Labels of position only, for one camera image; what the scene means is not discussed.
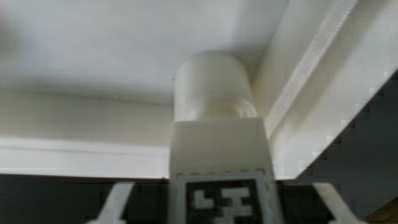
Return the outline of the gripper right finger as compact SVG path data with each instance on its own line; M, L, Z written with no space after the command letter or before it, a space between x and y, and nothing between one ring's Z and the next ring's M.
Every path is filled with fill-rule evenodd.
M329 221L329 224L368 224L352 213L348 205L343 201L340 193L331 183L315 183L315 190L318 192L322 201L329 208L334 219Z

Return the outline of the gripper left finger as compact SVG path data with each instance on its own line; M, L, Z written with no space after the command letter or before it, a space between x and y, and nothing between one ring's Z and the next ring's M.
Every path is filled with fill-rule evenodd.
M133 182L117 182L114 184L100 215L96 219L87 222L87 224L126 224L126 220L123 219L123 212L133 186Z

